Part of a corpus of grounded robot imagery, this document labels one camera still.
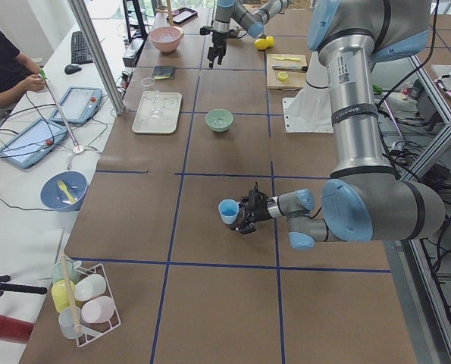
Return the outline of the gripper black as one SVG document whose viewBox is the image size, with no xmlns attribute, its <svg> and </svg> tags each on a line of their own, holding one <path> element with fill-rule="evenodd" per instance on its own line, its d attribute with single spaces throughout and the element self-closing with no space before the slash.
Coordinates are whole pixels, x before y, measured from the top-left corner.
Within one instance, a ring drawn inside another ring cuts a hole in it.
<svg viewBox="0 0 451 364">
<path fill-rule="evenodd" d="M 223 58 L 227 51 L 227 40 L 237 37 L 237 28 L 232 27 L 226 33 L 216 30 L 213 26 L 205 25 L 199 30 L 201 36 L 211 35 L 212 46 L 208 48 L 208 67 L 213 68 L 217 49 L 218 64 L 222 64 Z"/>
<path fill-rule="evenodd" d="M 260 191 L 258 183 L 255 182 L 254 187 L 248 192 L 248 196 L 242 196 L 238 202 L 241 209 L 246 209 L 246 217 L 237 219 L 232 223 L 230 229 L 247 235 L 256 231 L 256 222 L 271 220 L 273 217 L 268 211 L 268 200 L 268 195 Z"/>
</svg>

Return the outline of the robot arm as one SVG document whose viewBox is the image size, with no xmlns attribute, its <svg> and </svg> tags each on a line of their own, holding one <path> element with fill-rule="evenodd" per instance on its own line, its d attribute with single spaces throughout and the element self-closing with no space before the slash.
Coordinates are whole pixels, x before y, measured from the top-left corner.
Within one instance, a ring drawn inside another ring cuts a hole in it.
<svg viewBox="0 0 451 364">
<path fill-rule="evenodd" d="M 276 14 L 285 11 L 292 1 L 266 1 L 258 10 L 250 12 L 241 1 L 218 0 L 215 4 L 215 17 L 211 25 L 200 28 L 199 34 L 211 34 L 212 45 L 208 48 L 208 67 L 214 67 L 215 60 L 222 64 L 227 51 L 227 40 L 230 38 L 230 22 L 234 20 L 247 34 L 254 39 L 265 39 L 265 24 Z"/>
<path fill-rule="evenodd" d="M 318 241 L 411 240 L 429 237 L 445 207 L 430 187 L 396 179 L 384 159 L 371 84 L 373 64 L 419 53 L 428 40 L 429 1 L 320 1 L 308 47 L 325 67 L 338 164 L 321 194 L 322 218 L 310 215 L 307 189 L 269 197 L 257 189 L 240 201 L 241 234 L 260 221 L 285 217 L 290 245 Z"/>
</svg>

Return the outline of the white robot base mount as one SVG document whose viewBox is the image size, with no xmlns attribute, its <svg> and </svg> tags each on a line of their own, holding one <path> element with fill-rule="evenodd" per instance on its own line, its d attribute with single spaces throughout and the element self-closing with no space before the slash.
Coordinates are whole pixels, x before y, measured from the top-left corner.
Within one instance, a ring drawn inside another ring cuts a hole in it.
<svg viewBox="0 0 451 364">
<path fill-rule="evenodd" d="M 313 52 L 305 85 L 294 98 L 283 98 L 287 133 L 332 133 L 327 69 Z"/>
</svg>

